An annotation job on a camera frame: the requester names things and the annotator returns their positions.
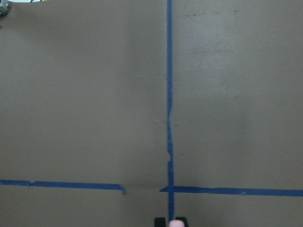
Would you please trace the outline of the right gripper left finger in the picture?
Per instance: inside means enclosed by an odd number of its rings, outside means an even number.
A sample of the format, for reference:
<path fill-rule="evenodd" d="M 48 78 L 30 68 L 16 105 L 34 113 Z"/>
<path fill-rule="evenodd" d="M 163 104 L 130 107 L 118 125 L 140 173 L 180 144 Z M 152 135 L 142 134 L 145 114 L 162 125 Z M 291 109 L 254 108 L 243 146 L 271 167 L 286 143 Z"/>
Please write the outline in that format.
<path fill-rule="evenodd" d="M 165 217 L 156 217 L 154 219 L 154 227 L 166 227 Z"/>

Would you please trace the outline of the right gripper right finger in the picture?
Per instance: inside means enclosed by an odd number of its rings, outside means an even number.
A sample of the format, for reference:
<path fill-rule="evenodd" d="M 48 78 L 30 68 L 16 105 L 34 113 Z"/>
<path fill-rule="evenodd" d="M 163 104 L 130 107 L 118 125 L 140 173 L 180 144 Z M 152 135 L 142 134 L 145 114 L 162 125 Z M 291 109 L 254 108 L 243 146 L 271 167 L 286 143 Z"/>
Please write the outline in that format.
<path fill-rule="evenodd" d="M 188 221 L 186 217 L 176 217 L 176 219 L 182 220 L 185 223 L 185 227 L 188 227 Z"/>

